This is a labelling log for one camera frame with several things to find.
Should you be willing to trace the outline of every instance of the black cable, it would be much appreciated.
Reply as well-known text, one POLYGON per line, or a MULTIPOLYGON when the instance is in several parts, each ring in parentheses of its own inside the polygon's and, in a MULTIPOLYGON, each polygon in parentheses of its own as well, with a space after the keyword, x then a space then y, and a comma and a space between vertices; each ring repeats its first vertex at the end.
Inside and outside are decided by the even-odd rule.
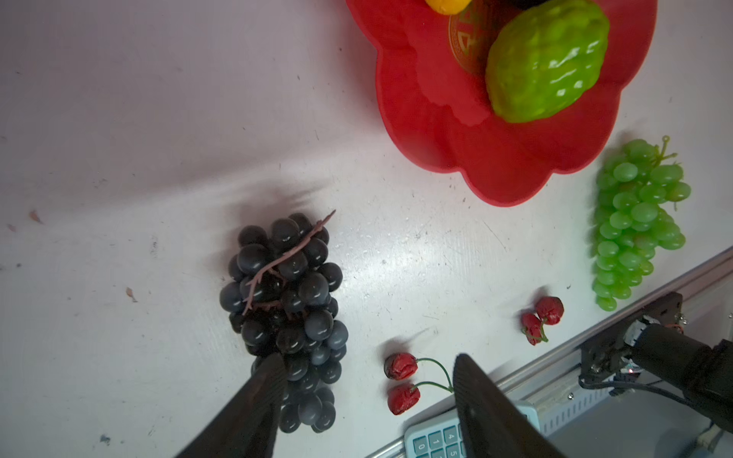
POLYGON ((631 382, 585 383, 585 380, 583 380, 582 378, 578 378, 578 384, 581 386, 581 388, 586 389, 586 390, 602 390, 604 388, 621 388, 625 390, 648 391, 650 393, 659 394, 660 396, 664 396, 668 399, 679 402, 682 405, 686 405, 688 407, 695 408, 693 403, 688 401, 685 398, 679 397, 676 394, 670 393, 667 390, 663 390, 662 388, 657 388, 656 386, 645 385, 643 383, 631 383, 631 382))

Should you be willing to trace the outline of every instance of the brown debris flake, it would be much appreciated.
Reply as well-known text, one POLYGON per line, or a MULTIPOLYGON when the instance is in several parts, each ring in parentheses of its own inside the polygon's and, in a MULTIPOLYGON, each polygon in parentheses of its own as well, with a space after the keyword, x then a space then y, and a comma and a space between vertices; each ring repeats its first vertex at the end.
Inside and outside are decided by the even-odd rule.
POLYGON ((126 293, 126 294, 128 295, 128 297, 129 297, 130 299, 132 299, 132 300, 133 300, 133 303, 136 303, 136 302, 137 302, 137 299, 135 299, 135 295, 133 294, 133 290, 132 290, 132 288, 127 288, 127 289, 125 290, 125 293, 126 293))
POLYGON ((38 218, 38 213, 36 212, 36 210, 32 210, 32 211, 31 211, 31 212, 30 212, 30 213, 28 214, 28 216, 29 216, 29 217, 30 217, 30 218, 31 218, 31 219, 32 219, 33 221, 37 222, 38 224, 43 224, 43 221, 41 221, 41 218, 38 218))

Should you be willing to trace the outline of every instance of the grape bunch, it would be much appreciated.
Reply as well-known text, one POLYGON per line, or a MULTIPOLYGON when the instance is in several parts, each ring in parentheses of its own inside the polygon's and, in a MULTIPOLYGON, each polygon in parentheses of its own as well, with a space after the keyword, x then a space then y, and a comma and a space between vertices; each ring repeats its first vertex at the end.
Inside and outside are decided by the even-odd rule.
POLYGON ((252 374, 272 353, 282 355, 287 389, 280 430, 301 424, 323 432, 334 424, 334 394, 326 385, 341 377, 348 329, 335 320, 339 302, 331 296, 343 279, 328 258, 331 213, 315 225, 303 213, 272 223, 270 237, 262 227, 240 232, 240 251, 229 261, 233 282, 219 293, 234 332, 256 358, 252 374))
POLYGON ((685 245, 679 226, 660 205, 673 202, 676 210, 691 189, 681 181, 681 165, 662 163, 677 156, 664 155, 669 137, 662 140, 661 151, 641 139, 626 143, 606 161, 596 181, 593 291, 603 310, 615 310, 616 299, 628 299, 631 287, 654 271, 651 259, 657 247, 677 250, 685 245))

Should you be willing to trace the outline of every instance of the white table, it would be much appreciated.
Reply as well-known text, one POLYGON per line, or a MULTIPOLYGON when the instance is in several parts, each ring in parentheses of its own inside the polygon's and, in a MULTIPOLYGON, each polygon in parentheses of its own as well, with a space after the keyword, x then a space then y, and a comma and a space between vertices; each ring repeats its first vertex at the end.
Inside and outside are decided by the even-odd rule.
MULTIPOLYGON (((675 215, 687 246, 635 298, 733 240, 730 17, 727 0, 662 2, 623 93, 611 144, 671 135, 693 186, 675 215)), ((235 233, 291 210, 338 210, 350 340, 333 429, 280 435, 277 457, 363 456, 444 398, 390 414, 392 339, 509 371, 608 316, 584 242, 598 161, 491 207, 390 142, 375 57, 336 0, 0 7, 0 455, 179 451, 249 376, 217 304, 235 233), (566 315, 531 347, 517 316, 539 288, 566 315)))

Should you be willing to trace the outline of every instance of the green bumpy fruit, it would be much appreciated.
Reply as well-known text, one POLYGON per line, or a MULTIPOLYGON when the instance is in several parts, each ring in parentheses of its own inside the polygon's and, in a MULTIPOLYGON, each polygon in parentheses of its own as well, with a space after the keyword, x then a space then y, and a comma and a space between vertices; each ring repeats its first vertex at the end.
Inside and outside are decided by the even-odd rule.
POLYGON ((550 117, 598 81, 608 18, 590 0, 550 0, 522 12, 489 50, 486 87, 507 122, 550 117))

